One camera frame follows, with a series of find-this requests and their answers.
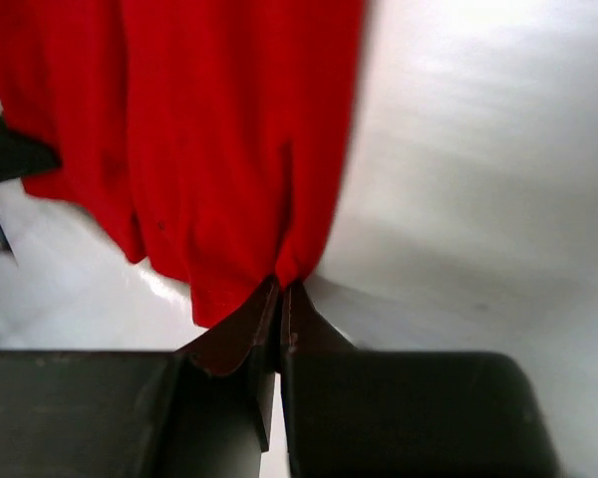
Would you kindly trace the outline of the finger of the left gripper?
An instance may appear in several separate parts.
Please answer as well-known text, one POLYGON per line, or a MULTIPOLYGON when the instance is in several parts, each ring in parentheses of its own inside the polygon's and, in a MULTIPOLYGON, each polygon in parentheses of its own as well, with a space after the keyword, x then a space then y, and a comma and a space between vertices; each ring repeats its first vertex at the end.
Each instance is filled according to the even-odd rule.
POLYGON ((0 182, 45 173, 60 165, 50 146, 8 127, 0 116, 0 182))

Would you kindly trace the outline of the bright red t shirt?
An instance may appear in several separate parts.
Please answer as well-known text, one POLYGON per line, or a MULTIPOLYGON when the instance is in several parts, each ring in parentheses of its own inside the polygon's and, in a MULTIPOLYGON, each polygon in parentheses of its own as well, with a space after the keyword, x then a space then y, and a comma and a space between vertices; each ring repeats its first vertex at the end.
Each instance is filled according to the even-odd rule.
POLYGON ((84 207, 211 327, 307 277, 349 138, 362 1, 0 1, 0 103, 84 207))

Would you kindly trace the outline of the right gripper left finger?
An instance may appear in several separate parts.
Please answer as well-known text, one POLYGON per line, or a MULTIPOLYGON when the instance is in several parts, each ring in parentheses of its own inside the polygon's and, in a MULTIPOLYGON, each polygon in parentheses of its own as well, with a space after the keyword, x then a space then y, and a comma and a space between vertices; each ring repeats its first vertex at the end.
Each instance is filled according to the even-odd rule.
POLYGON ((0 477, 255 477, 276 279, 175 352, 0 351, 0 477))

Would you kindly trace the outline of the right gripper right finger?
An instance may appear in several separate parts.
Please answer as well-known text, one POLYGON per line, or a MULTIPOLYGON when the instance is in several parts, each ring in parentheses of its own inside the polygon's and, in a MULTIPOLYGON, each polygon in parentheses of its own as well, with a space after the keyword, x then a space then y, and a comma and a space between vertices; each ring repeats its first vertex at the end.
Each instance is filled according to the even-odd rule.
POLYGON ((281 394, 295 477, 558 477, 562 468, 519 365, 490 352, 352 345, 289 286, 281 394))

